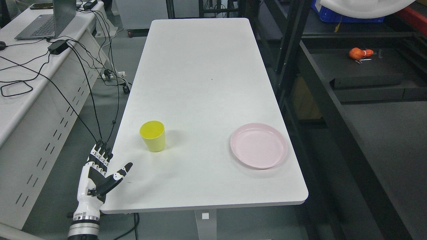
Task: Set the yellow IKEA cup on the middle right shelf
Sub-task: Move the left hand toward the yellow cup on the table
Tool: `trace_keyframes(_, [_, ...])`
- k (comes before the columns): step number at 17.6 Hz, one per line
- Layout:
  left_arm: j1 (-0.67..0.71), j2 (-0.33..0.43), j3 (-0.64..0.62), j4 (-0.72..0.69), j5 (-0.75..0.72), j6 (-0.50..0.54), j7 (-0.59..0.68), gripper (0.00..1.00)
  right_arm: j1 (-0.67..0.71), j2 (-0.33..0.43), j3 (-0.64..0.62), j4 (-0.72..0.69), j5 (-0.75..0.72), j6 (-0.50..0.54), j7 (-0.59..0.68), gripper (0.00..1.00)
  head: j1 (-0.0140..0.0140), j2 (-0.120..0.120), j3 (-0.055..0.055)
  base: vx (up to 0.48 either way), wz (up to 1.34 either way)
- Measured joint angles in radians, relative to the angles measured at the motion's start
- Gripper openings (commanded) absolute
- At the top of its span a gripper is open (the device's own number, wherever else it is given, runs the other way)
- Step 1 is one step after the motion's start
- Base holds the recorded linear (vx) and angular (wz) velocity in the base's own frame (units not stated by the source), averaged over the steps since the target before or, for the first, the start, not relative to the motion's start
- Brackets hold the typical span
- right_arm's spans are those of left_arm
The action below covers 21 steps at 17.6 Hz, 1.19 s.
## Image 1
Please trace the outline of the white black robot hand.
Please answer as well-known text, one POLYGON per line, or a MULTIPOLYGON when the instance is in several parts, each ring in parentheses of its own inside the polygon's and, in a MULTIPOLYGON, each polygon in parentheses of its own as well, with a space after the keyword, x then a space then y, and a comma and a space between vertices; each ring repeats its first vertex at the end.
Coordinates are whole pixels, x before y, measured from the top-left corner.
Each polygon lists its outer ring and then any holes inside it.
POLYGON ((119 185, 133 166, 132 162, 108 175, 108 166, 113 153, 111 148, 99 139, 81 169, 77 200, 79 205, 73 214, 73 221, 95 220, 100 218, 100 208, 106 195, 119 185))

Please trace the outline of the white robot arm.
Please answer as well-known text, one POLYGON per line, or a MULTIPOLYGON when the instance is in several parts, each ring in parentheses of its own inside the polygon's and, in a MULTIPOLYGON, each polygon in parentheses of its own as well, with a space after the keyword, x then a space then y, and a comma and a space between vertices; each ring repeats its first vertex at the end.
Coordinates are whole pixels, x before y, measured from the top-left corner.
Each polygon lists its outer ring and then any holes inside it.
POLYGON ((74 217, 68 231, 68 240, 97 240, 100 228, 99 217, 74 217))

